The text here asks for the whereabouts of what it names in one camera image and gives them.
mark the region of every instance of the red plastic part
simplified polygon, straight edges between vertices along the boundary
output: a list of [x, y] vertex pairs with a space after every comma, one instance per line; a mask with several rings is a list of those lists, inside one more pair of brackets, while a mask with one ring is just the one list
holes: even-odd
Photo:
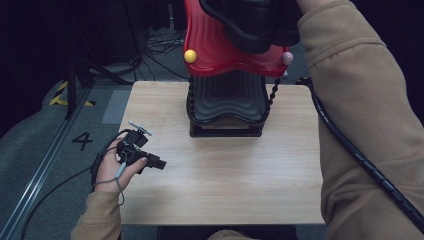
[[248, 54], [236, 48], [224, 34], [224, 26], [208, 16], [199, 0], [185, 0], [187, 34], [184, 52], [194, 50], [197, 59], [187, 63], [191, 75], [208, 77], [232, 70], [245, 70], [267, 77], [281, 77], [287, 69], [281, 56], [287, 47], [271, 45], [266, 53]]

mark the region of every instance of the wooden tabletop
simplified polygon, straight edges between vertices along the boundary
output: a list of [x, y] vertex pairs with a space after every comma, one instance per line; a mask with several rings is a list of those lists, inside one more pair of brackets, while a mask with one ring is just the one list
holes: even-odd
[[123, 224], [323, 223], [318, 120], [306, 87], [280, 85], [262, 136], [246, 138], [191, 138], [187, 92], [180, 82], [133, 86], [121, 129], [132, 120], [152, 132], [143, 150], [167, 165], [132, 179]]

